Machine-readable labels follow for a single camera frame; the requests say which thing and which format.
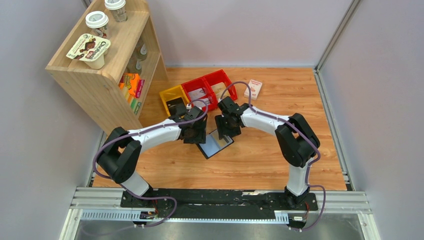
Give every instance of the gray wall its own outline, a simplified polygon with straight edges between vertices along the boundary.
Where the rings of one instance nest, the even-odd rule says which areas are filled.
[[[351,0],[147,0],[167,65],[314,66]]]
[[[18,2],[0,3],[0,238],[55,240],[100,129],[44,67],[85,8]]]
[[[422,239],[424,1],[364,0],[322,76],[384,240]]]

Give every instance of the yellow bin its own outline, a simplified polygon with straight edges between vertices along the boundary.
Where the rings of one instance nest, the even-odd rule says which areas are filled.
[[[182,101],[184,102],[185,105],[189,104],[190,102],[189,99],[187,98],[186,93],[183,90],[183,87],[181,87],[181,85],[163,90],[159,92],[159,95],[160,95],[160,98],[162,99],[163,106],[165,107],[165,111],[168,114],[168,116],[171,116],[167,106],[168,101],[171,101],[177,98],[182,98]]]

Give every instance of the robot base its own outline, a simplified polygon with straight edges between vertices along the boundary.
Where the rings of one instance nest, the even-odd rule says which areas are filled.
[[[144,196],[174,197],[177,208],[172,218],[191,219],[274,219],[274,211],[317,211],[318,204],[314,193],[307,193],[304,201],[290,207],[284,192],[255,192],[254,190],[216,190],[216,189],[150,189]],[[142,201],[124,191],[120,206],[122,208],[149,208],[151,201]],[[158,217],[167,216],[174,202],[158,200]]]

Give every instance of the white box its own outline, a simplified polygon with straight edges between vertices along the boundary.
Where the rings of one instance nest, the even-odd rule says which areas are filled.
[[[224,90],[227,88],[227,86],[225,86],[225,83],[223,82],[219,82],[215,85],[210,86],[213,90],[213,92],[215,93],[216,96],[216,100],[218,100],[218,102],[220,101],[220,97],[223,94]],[[224,96],[222,96],[222,98],[224,99],[225,97],[229,97],[230,96],[230,91],[226,91],[224,93]]]
[[[262,87],[262,82],[251,79],[249,81],[249,87],[251,90],[251,99],[256,100],[258,98],[259,91]],[[249,89],[246,87],[244,91],[244,97],[249,98]]]
[[[206,96],[206,93],[202,88],[199,88],[193,91],[189,91],[188,96],[190,97],[191,100],[196,100]]]

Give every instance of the wooden shelf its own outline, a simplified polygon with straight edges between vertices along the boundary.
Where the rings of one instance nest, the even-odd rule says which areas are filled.
[[[155,76],[162,80],[168,79],[146,0],[126,0],[125,9],[128,20],[116,22],[111,12],[105,8],[105,1],[94,0],[45,68],[106,134],[116,127],[127,130],[141,128],[138,117],[150,84]],[[98,70],[91,69],[82,61],[66,57],[77,39],[90,32],[85,18],[93,11],[102,11],[109,17],[111,45],[104,56],[105,65]],[[141,96],[138,98],[141,105],[138,113],[134,114],[118,87],[118,82],[140,38],[146,45],[148,56],[143,61],[140,76],[145,80]]]
[[[136,47],[136,43],[149,19],[149,13],[144,11],[127,11],[128,20],[125,22],[114,21],[110,11],[105,11],[105,14],[110,19],[108,28],[111,44],[106,56],[104,56],[104,67],[99,70],[110,74],[111,78],[116,83],[119,83],[131,54]],[[72,60],[68,68],[91,70],[87,64],[79,60]]]

